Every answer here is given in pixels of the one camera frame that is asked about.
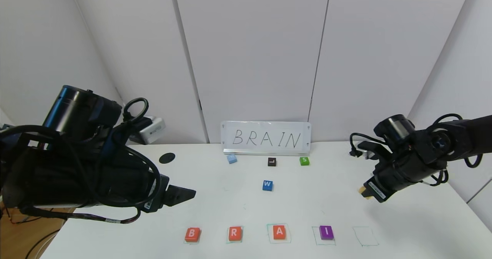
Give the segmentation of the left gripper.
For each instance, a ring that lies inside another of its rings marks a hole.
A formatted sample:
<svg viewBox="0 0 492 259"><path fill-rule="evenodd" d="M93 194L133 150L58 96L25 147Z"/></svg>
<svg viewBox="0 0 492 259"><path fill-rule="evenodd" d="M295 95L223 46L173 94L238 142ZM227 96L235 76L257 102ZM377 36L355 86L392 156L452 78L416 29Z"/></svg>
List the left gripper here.
<svg viewBox="0 0 492 259"><path fill-rule="evenodd" d="M174 185L169 185L166 189L169 177L160 175L160 187L156 188L156 182L154 181L153 173L140 174L137 177L137 201L142 201L150 194L156 193L151 201L141 203L137 205L137 209L145 213L155 213L162 208L162 198L165 196L165 205L172 207L180 203L184 203L195 198L196 191L193 189L186 189Z"/></svg>

